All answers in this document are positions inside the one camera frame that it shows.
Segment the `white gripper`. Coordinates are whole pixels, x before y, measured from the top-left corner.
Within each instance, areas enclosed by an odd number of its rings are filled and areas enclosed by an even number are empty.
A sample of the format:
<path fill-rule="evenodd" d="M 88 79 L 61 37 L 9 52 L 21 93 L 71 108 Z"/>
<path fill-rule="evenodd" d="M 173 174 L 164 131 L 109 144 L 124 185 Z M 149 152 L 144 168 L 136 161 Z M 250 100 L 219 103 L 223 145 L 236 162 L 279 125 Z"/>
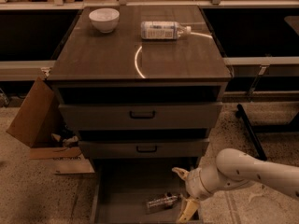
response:
<path fill-rule="evenodd" d="M 207 199 L 208 192 L 202 183 L 200 168 L 187 171 L 182 168 L 174 167 L 172 171 L 176 173 L 180 179 L 185 181 L 186 190 L 191 196 L 190 198 L 182 198 L 180 213 L 177 218 L 177 223 L 187 223 L 199 209 L 200 203 L 197 200 L 203 201 Z"/>

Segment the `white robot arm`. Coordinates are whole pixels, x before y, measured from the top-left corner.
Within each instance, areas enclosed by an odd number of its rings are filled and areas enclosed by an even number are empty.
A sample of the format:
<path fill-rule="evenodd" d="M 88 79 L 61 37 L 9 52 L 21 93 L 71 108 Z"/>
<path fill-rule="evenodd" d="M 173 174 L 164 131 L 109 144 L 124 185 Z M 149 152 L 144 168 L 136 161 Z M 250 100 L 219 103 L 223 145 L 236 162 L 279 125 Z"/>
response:
<path fill-rule="evenodd" d="M 190 171 L 172 169 L 184 182 L 188 198 L 182 201 L 177 223 L 187 223 L 199 209 L 200 202 L 220 190 L 244 189 L 258 182 L 297 200 L 299 168 L 270 161 L 260 161 L 233 148 L 219 152 L 214 164 Z"/>

